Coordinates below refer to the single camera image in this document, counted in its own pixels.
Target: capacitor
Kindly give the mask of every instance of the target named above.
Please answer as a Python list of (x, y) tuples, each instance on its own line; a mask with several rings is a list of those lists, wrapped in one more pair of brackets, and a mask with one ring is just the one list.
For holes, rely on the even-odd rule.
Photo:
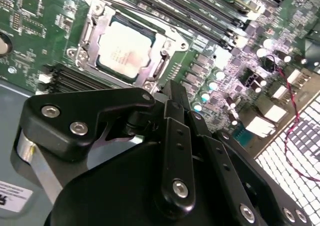
[(210, 90), (213, 90), (213, 91), (217, 90), (218, 87), (219, 87), (218, 84), (217, 84), (215, 81), (213, 81), (213, 80), (209, 80), (209, 81), (207, 82), (207, 85), (208, 85), (209, 89), (210, 89)]
[(274, 42), (271, 38), (264, 38), (262, 40), (262, 45), (265, 49), (270, 50), (272, 48), (273, 44), (274, 44)]
[(256, 82), (253, 82), (253, 84), (251, 85), (251, 88), (258, 94), (261, 92), (261, 87), (260, 85), (258, 85)]
[(258, 58), (265, 57), (267, 54), (268, 54), (268, 51), (267, 51), (265, 48), (263, 48), (263, 47), (259, 47), (259, 48), (256, 48), (256, 49), (255, 49), (255, 55), (256, 55)]
[(229, 117), (229, 120), (233, 126), (236, 126), (238, 124), (238, 120), (236, 119), (236, 117), (232, 113), (229, 113), (228, 117)]
[(231, 109), (234, 109), (237, 106), (235, 101), (231, 97), (227, 97), (225, 101)]
[(261, 87), (264, 87), (267, 85), (267, 81), (260, 75), (257, 76), (257, 78), (255, 79), (255, 82), (258, 83)]
[(11, 53), (12, 49), (13, 45), (10, 38), (6, 34), (0, 32), (0, 58)]
[(282, 51), (276, 51), (275, 53), (277, 57), (283, 60), (285, 63), (289, 63), (291, 61), (291, 56)]
[(215, 68), (213, 70), (213, 75), (218, 81), (224, 80), (226, 77), (225, 73), (220, 68)]
[(308, 62), (308, 60), (300, 54), (296, 54), (293, 59), (295, 62), (302, 65), (305, 65)]
[(198, 102), (194, 102), (192, 104), (192, 107), (193, 107), (193, 110), (196, 111), (196, 112), (201, 112), (202, 111), (202, 106)]
[(208, 100), (210, 100), (210, 94), (207, 91), (202, 91), (200, 93), (200, 96), (203, 102), (207, 102)]
[(265, 57), (262, 61), (263, 61), (263, 64), (261, 65), (262, 68), (269, 73), (273, 73), (278, 67), (278, 65), (268, 57)]

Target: ventilation grille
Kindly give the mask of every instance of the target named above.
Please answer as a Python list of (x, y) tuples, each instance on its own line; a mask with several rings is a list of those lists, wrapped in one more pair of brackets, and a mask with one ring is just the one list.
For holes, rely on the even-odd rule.
[[(263, 169), (304, 208), (315, 226), (320, 226), (320, 182), (300, 177), (287, 163), (284, 154), (286, 132), (258, 156)], [(320, 96), (301, 114), (300, 122), (289, 136), (287, 156), (306, 176), (320, 179)]]

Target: red wire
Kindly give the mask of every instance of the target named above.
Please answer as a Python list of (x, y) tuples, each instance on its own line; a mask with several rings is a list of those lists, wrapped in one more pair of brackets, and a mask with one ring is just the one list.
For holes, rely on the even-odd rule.
[(314, 178), (314, 177), (311, 177), (311, 176), (306, 176), (304, 175), (302, 172), (300, 172), (298, 169), (295, 168), (295, 166), (293, 165), (293, 163), (290, 161), (290, 159), (288, 158), (287, 156), (287, 152), (288, 152), (288, 141), (289, 141), (289, 135), (295, 130), (295, 128), (298, 126), (298, 123), (300, 121), (300, 114), (298, 112), (298, 109), (297, 109), (297, 104), (295, 102), (295, 96), (293, 94), (293, 91), (292, 91), (292, 88), (291, 88), (291, 84), (288, 82), (283, 70), (281, 68), (277, 68), (277, 71), (280, 73), (280, 75), (284, 78), (284, 80), (286, 81), (286, 87), (287, 89), (289, 90), (289, 93), (290, 93), (290, 97), (291, 97), (291, 103), (292, 103), (292, 106), (294, 108), (294, 113), (295, 113), (295, 119), (294, 119), (294, 123), (293, 125), (289, 128), (289, 130), (286, 132), (286, 135), (285, 135), (285, 140), (284, 140), (284, 156), (285, 156), (285, 159), (287, 161), (287, 163), (294, 169), (294, 171), (300, 176), (300, 177), (303, 177), (303, 178), (306, 178), (310, 181), (313, 181), (313, 182), (320, 182), (320, 179), (317, 179), (317, 178)]

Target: electrolytic capacitor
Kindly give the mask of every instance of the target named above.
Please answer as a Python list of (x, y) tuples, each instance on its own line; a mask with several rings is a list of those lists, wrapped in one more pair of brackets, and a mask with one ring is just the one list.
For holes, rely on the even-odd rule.
[(225, 101), (231, 109), (234, 109), (236, 107), (235, 101), (231, 97), (227, 97)]
[(256, 82), (253, 82), (253, 84), (251, 85), (251, 88), (258, 94), (261, 92), (261, 87), (260, 85), (258, 85)]
[(267, 81), (260, 75), (258, 75), (258, 77), (255, 79), (255, 82), (257, 82), (262, 87), (267, 85)]
[(308, 60), (300, 54), (296, 54), (293, 59), (295, 62), (302, 65), (305, 65), (308, 62)]
[(213, 91), (217, 90), (218, 87), (219, 87), (218, 84), (217, 84), (215, 81), (213, 81), (213, 80), (209, 80), (209, 81), (207, 82), (207, 85), (208, 85), (209, 89), (210, 89), (210, 90), (213, 90)]
[(202, 106), (201, 106), (200, 103), (194, 102), (194, 103), (192, 104), (192, 106), (193, 106), (194, 111), (196, 111), (196, 112), (201, 112), (201, 111), (202, 111)]
[(231, 124), (233, 126), (236, 126), (238, 124), (238, 120), (236, 119), (236, 117), (232, 113), (229, 113), (228, 116)]
[(213, 74), (218, 81), (224, 80), (226, 77), (225, 73), (220, 68), (215, 68)]
[(269, 73), (273, 73), (278, 67), (278, 65), (268, 57), (265, 57), (262, 61), (263, 61), (263, 64), (261, 65), (262, 68)]
[(291, 56), (282, 51), (276, 51), (275, 53), (279, 59), (284, 61), (285, 63), (289, 63), (291, 61)]
[(207, 91), (202, 91), (200, 93), (200, 96), (203, 102), (207, 102), (208, 100), (210, 100), (210, 94)]
[(268, 51), (263, 48), (263, 47), (259, 47), (259, 48), (256, 48), (255, 49), (255, 55), (258, 57), (258, 58), (263, 58), (265, 57), (266, 55), (268, 54)]
[(264, 38), (262, 40), (262, 45), (265, 49), (270, 50), (272, 48), (273, 44), (274, 44), (274, 42), (271, 38)]

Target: screw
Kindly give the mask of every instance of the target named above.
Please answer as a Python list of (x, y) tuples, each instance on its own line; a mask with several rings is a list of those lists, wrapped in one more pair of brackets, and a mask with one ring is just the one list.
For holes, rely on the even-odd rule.
[(83, 136), (88, 133), (88, 127), (84, 122), (73, 122), (70, 125), (70, 130), (75, 135)]
[(146, 94), (146, 93), (144, 93), (144, 94), (142, 94), (142, 97), (145, 99), (145, 100), (151, 100), (151, 97), (148, 95), (148, 94)]
[(66, 52), (70, 57), (75, 56), (75, 52), (72, 49), (68, 49)]
[(226, 140), (230, 139), (228, 134), (226, 134), (225, 132), (221, 133), (222, 137), (224, 137)]
[(198, 113), (193, 112), (193, 114), (197, 120), (201, 120), (201, 116)]
[(151, 85), (150, 84), (145, 84), (144, 86), (143, 86), (143, 88), (145, 89), (145, 90), (150, 90), (151, 89)]
[(8, 67), (8, 72), (10, 74), (16, 74), (17, 73), (17, 69), (15, 67), (10, 66), (10, 67)]
[(41, 113), (44, 116), (53, 119), (53, 118), (56, 118), (60, 115), (60, 110), (55, 106), (47, 105), (41, 109)]
[(97, 16), (102, 15), (103, 12), (104, 12), (104, 7), (101, 4), (97, 4), (93, 9), (93, 13)]
[(172, 185), (173, 191), (176, 195), (178, 195), (180, 198), (186, 198), (189, 194), (187, 186), (181, 182), (180, 180), (176, 180), (173, 182)]
[(305, 224), (307, 223), (307, 218), (306, 216), (298, 209), (295, 210), (296, 214), (298, 215), (298, 218), (304, 222)]
[(293, 214), (287, 208), (283, 208), (283, 213), (290, 222), (294, 223), (296, 221)]
[(251, 224), (253, 224), (255, 222), (255, 215), (254, 213), (251, 211), (250, 208), (248, 208), (248, 206), (244, 205), (244, 204), (240, 204), (240, 211), (242, 216)]

